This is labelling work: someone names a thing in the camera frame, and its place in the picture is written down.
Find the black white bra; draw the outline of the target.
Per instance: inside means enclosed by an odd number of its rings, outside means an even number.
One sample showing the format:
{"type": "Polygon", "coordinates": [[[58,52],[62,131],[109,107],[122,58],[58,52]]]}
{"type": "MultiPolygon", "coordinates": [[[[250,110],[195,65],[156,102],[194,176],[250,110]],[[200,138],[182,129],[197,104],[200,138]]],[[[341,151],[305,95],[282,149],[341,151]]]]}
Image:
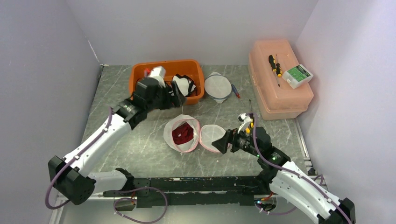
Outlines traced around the black white bra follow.
{"type": "Polygon", "coordinates": [[[180,92],[185,97],[190,97],[196,91],[195,82],[187,75],[176,74],[172,81],[178,85],[180,92]]]}

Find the red bra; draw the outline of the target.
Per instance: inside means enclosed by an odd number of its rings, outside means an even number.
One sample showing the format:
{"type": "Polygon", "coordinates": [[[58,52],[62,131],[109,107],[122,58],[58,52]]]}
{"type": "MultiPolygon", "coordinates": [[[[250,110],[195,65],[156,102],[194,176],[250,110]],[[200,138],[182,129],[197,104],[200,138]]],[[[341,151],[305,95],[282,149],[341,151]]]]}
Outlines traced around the red bra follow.
{"type": "Polygon", "coordinates": [[[194,137],[194,129],[184,122],[172,131],[172,139],[176,145],[182,145],[191,141],[194,137]]]}

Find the white mesh pink-zip laundry bag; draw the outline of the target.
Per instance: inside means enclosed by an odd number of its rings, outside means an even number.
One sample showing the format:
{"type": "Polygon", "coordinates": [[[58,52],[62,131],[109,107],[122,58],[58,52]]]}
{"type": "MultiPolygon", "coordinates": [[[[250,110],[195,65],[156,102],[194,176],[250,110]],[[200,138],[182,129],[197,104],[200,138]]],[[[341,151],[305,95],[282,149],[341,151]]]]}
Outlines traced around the white mesh pink-zip laundry bag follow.
{"type": "Polygon", "coordinates": [[[204,149],[209,152],[219,154],[220,152],[212,146],[212,142],[220,139],[225,134],[225,129],[214,124],[201,126],[200,122],[189,115],[180,114],[175,118],[171,119],[164,128],[163,139],[167,145],[184,154],[194,151],[198,145],[201,145],[204,149]],[[194,129],[194,137],[191,141],[176,145],[172,139],[172,131],[184,122],[191,125],[194,129]]]}

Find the white mesh blue-zip laundry bag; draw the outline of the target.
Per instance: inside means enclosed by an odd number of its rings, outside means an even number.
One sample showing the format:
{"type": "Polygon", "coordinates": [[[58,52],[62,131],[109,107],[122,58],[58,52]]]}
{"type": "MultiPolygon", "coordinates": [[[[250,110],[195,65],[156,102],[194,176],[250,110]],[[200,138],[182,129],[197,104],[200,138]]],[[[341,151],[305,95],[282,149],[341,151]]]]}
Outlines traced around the white mesh blue-zip laundry bag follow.
{"type": "Polygon", "coordinates": [[[218,104],[222,104],[232,93],[230,81],[218,72],[212,72],[205,79],[204,89],[206,94],[218,104]]]}

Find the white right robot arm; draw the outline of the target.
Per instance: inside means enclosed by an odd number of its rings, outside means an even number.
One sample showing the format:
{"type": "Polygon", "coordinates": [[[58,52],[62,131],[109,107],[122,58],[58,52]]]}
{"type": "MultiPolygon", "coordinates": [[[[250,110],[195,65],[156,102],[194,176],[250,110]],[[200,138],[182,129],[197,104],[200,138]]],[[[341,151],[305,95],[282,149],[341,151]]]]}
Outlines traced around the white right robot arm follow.
{"type": "Polygon", "coordinates": [[[292,203],[316,224],[354,224],[354,203],[340,199],[304,173],[291,158],[271,143],[262,127],[252,131],[227,130],[212,145],[225,154],[243,150],[258,158],[256,177],[260,192],[273,192],[292,203]]]}

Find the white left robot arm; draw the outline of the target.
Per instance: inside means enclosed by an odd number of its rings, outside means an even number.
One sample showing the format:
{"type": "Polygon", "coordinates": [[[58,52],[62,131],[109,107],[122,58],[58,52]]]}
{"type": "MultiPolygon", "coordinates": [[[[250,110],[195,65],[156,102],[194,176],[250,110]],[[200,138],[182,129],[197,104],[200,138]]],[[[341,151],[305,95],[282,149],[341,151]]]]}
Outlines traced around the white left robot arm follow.
{"type": "Polygon", "coordinates": [[[130,195],[135,185],[129,172],[117,168],[94,173],[93,167],[115,142],[144,121],[149,112],[181,107],[185,102],[186,97],[175,81],[161,84],[158,78],[141,79],[131,97],[110,108],[105,122],[85,142],[62,158],[54,156],[49,160],[51,183],[47,193],[55,188],[74,205],[82,204],[98,192],[130,195]]]}

